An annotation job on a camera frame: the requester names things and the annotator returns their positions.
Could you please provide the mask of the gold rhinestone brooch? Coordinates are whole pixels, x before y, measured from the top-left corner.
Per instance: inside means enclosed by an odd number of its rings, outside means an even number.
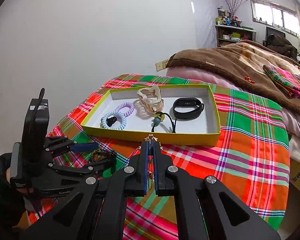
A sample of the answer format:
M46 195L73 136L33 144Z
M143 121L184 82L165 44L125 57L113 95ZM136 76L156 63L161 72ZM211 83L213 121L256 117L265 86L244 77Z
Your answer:
M150 172L153 181L156 183L159 179L159 155L161 154L161 144L153 134L146 137L145 142L147 145L147 169Z

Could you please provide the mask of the translucent pink hair claw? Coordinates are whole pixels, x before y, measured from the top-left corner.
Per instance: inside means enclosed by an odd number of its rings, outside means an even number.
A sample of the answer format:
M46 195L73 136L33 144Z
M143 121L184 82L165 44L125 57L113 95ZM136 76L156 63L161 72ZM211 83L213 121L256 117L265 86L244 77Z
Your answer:
M141 88L137 91L140 103L149 113L157 113L163 110L164 100L161 97L159 86Z

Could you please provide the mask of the black fitness band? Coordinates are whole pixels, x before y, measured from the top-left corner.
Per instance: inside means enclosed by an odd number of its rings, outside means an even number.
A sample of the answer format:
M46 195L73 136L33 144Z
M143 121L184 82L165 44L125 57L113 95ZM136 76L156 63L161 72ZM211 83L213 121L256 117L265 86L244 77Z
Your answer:
M204 104L198 98L178 98L173 103L173 114L176 119L193 120L204 110Z

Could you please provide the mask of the colourful plaid blanket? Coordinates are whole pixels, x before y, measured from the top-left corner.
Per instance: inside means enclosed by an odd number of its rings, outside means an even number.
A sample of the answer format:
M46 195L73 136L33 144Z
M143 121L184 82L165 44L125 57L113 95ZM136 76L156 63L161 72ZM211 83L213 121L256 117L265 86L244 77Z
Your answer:
M68 113L50 132L79 143L96 142L117 152L117 167L137 153L135 142L91 137L81 122L110 89L151 85L194 85L197 79L123 74L107 81ZM175 166L204 178L214 176L272 228L286 212L290 174L288 134L281 107L268 99L211 85L221 133L214 147L164 145Z

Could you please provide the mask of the yellow-green cardboard box tray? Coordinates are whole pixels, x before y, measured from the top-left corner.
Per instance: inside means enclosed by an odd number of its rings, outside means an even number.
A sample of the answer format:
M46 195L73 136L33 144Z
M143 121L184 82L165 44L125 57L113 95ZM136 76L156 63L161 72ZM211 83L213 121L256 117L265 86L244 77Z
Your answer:
M164 100L163 110L169 114L157 127L153 127L154 114L146 112L137 97L138 88L107 91L81 122L85 133L95 137L141 142L153 134L162 144L215 146L221 133L218 109L208 85L163 85L159 87ZM193 120L175 119L172 106L184 97L198 98L204 104L201 115ZM122 103L134 105L123 130L117 121L111 128L103 128L101 119Z

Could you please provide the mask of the folded plaid cloth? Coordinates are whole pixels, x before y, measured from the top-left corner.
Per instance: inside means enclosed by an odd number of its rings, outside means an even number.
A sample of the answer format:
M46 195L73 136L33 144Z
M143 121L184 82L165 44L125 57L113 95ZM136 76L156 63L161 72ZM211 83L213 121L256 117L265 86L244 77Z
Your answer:
M300 99L300 76L275 66L264 65L263 70L287 97Z

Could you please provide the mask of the brown fleece blanket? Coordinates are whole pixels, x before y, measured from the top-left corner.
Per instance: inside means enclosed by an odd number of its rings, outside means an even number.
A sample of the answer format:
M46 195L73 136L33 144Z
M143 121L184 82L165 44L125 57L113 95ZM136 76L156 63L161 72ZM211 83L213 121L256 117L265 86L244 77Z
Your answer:
M166 68L191 67L211 72L300 115L300 99L288 98L279 90L266 76L264 65L300 76L299 63L249 40L217 48L182 50L170 57Z

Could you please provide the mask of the wooden shelf with clutter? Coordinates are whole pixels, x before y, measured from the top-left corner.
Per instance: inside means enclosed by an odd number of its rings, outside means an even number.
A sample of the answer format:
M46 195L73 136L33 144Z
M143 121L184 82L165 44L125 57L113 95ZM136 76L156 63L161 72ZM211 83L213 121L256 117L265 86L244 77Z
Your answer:
M241 26L241 21L233 18L223 7L217 8L218 16L215 19L217 46L223 47L242 40L256 41L256 31Z

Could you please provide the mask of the dark jacket on chair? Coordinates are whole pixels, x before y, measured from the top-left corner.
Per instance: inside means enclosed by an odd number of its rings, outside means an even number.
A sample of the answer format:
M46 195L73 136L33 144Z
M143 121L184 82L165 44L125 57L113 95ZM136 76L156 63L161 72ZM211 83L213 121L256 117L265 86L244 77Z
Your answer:
M285 33L266 27L266 39L263 45L283 56L297 61L297 49L286 39Z

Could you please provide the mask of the dried branch bouquet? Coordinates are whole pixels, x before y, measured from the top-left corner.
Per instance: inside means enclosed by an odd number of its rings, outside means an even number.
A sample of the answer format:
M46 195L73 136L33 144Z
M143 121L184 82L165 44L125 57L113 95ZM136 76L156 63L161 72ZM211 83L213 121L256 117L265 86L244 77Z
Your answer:
M225 3L228 7L228 11L231 14L231 19L234 20L236 16L236 12L241 5L243 5L248 0L225 0Z

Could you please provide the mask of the window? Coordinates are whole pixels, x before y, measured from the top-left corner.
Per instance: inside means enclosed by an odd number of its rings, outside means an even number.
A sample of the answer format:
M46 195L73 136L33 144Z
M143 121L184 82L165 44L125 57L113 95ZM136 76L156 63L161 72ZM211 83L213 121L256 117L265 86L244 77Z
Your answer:
M268 0L250 0L253 21L281 29L293 36L300 35L297 13Z

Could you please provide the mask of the wall power socket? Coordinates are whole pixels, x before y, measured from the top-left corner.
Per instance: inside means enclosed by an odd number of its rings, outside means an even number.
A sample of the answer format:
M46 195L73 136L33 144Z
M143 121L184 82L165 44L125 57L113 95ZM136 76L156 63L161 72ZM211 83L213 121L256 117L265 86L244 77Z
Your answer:
M156 67L156 71L159 72L159 71L162 71L166 68L168 64L168 60L164 60L164 61L160 61L158 63L155 64L155 67Z

